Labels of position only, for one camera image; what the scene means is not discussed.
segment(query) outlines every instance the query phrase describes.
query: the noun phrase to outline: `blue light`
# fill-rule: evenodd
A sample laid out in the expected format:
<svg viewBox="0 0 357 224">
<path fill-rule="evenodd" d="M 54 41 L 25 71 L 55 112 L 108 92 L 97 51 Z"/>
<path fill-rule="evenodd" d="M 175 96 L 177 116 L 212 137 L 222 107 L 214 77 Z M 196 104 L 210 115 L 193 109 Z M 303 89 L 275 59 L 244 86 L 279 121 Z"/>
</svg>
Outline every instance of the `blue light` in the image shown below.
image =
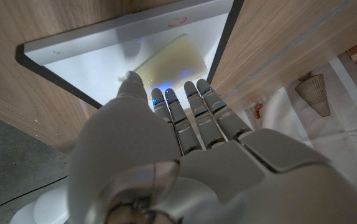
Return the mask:
<svg viewBox="0 0 357 224">
<path fill-rule="evenodd" d="M 153 88 L 158 88 L 163 92 L 163 91 L 167 90 L 168 88 L 171 88 L 171 86 L 172 86 L 171 83 L 163 83 L 160 85 L 154 85 Z"/>
</svg>

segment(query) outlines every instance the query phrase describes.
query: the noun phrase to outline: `yellow sponge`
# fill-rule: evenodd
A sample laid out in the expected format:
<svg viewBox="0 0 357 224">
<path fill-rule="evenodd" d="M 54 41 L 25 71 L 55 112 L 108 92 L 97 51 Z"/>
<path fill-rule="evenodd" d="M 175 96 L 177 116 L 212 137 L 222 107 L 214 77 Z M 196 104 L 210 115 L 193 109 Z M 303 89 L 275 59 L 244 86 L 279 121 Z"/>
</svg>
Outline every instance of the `yellow sponge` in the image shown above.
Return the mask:
<svg viewBox="0 0 357 224">
<path fill-rule="evenodd" d="M 186 81 L 206 75 L 203 58 L 186 36 L 177 37 L 134 70 L 141 76 L 149 100 L 153 88 L 176 90 Z"/>
</svg>

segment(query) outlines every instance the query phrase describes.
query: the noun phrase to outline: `wooden panel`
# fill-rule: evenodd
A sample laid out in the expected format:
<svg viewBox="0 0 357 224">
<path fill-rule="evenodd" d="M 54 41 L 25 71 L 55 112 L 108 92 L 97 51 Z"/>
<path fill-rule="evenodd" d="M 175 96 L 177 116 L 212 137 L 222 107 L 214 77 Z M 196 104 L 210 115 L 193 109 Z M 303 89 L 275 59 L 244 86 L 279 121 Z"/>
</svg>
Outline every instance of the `wooden panel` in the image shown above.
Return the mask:
<svg viewBox="0 0 357 224">
<path fill-rule="evenodd" d="M 95 109 L 18 65 L 15 47 L 172 1 L 0 0 L 0 119 L 66 151 Z M 238 111 L 356 44 L 357 0 L 245 0 L 212 86 Z"/>
<path fill-rule="evenodd" d="M 67 152 L 96 110 L 20 66 L 16 47 L 172 1 L 0 0 L 0 119 Z"/>
<path fill-rule="evenodd" d="M 276 27 L 279 22 L 273 18 L 266 20 L 263 24 L 275 25 L 266 25 L 261 29 L 269 34 L 268 38 L 262 39 L 263 41 L 257 40 L 257 36 L 262 35 L 261 30 L 248 31 L 252 29 L 249 27 L 252 21 L 236 24 L 227 51 L 223 54 L 221 66 L 218 67 L 212 81 L 215 90 L 222 94 L 223 99 L 235 111 L 249 106 L 357 44 L 357 1 L 348 3 L 321 24 L 319 22 L 326 18 L 326 13 L 329 14 L 338 8 L 326 1 L 313 2 L 315 4 L 307 6 L 308 9 L 299 7 L 297 12 L 300 14 L 286 15 L 286 20 L 280 21 L 285 24 L 281 27 Z M 271 14 L 274 14 L 279 6 L 273 7 L 270 4 L 272 3 L 263 7 L 269 6 L 273 11 Z M 241 20 L 246 17 L 243 12 L 250 10 L 247 7 L 252 6 L 243 6 Z M 275 19 L 280 18 L 278 15 L 281 13 L 284 12 L 277 12 Z M 316 24 L 318 26 L 307 33 Z M 248 33 L 247 38 L 243 38 L 245 33 Z M 238 88 L 238 84 L 250 75 L 252 78 Z M 229 95 L 228 93 L 235 88 L 238 88 L 237 91 Z"/>
</svg>

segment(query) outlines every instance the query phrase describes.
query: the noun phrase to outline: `red marking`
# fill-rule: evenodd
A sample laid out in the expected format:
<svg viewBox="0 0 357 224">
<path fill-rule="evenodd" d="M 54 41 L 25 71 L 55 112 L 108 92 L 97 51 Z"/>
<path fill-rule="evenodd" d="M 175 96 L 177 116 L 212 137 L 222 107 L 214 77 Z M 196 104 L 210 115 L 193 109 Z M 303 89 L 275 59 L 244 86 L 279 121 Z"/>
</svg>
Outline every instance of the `red marking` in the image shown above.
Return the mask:
<svg viewBox="0 0 357 224">
<path fill-rule="evenodd" d="M 187 21 L 187 17 L 175 18 L 174 20 L 179 21 L 179 24 L 177 22 L 173 22 L 173 23 L 168 24 L 167 26 L 171 28 L 171 27 L 175 27 L 177 25 L 183 24 L 184 22 Z"/>
<path fill-rule="evenodd" d="M 180 24 L 183 24 L 185 21 L 187 21 L 187 18 L 186 18 L 186 17 L 182 18 Z"/>
</svg>

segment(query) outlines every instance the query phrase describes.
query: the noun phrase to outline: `cable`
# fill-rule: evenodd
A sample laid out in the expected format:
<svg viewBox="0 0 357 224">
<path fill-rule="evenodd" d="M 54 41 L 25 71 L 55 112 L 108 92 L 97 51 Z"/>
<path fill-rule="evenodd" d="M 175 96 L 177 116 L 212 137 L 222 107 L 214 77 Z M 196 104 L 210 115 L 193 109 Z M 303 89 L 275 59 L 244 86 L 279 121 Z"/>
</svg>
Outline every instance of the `cable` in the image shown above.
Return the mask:
<svg viewBox="0 0 357 224">
<path fill-rule="evenodd" d="M 25 196 L 25 195 L 30 194 L 30 193 L 32 193 L 32 192 L 35 192 L 35 191 L 37 191 L 37 190 L 39 190 L 39 189 L 42 189 L 42 188 L 47 187 L 47 186 L 49 186 L 49 185 L 52 185 L 52 184 L 54 184 L 54 183 L 57 183 L 58 181 L 63 180 L 63 179 L 65 179 L 65 178 L 67 178 L 67 177 L 68 177 L 68 176 L 66 175 L 65 177 L 59 178 L 58 180 L 55 180 L 55 181 L 53 181 L 53 182 L 51 182 L 51 183 L 49 183 L 49 184 L 43 185 L 43 186 L 38 187 L 38 188 L 36 188 L 36 189 L 34 189 L 34 190 L 31 190 L 30 192 L 26 192 L 26 193 L 24 193 L 24 194 L 22 194 L 22 195 L 20 195 L 20 196 L 17 196 L 17 197 L 15 197 L 15 198 L 13 198 L 13 199 L 10 199 L 10 200 L 8 200 L 7 202 L 4 202 L 4 203 L 0 204 L 0 207 L 2 207 L 3 205 L 5 205 L 5 204 L 7 204 L 7 203 L 9 203 L 9 202 L 12 202 L 13 200 L 15 200 L 15 199 L 17 199 L 17 198 L 20 198 L 20 197 L 22 197 L 22 196 Z"/>
</svg>

